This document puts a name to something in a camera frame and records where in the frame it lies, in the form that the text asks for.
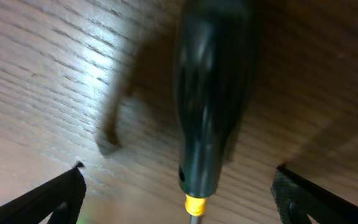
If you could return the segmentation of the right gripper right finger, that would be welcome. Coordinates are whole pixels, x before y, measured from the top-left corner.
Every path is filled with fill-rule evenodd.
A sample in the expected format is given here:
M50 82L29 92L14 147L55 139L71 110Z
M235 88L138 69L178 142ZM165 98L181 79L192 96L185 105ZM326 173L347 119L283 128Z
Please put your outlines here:
M278 166L271 192L282 223L358 223L358 206Z

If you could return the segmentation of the black handled screwdriver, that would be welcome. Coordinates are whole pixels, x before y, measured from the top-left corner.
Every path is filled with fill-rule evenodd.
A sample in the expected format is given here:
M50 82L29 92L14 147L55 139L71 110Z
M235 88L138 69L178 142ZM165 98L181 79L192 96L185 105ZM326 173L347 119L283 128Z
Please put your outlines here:
M180 127L179 185L191 223L201 223L249 97L257 64L253 1L187 1L173 61Z

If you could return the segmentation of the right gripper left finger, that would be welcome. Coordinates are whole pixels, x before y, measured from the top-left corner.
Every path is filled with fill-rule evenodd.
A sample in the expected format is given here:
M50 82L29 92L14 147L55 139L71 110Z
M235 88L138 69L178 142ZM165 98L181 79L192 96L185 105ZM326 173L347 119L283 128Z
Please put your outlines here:
M86 194L78 161L73 168L24 195L0 206L0 224L76 224Z

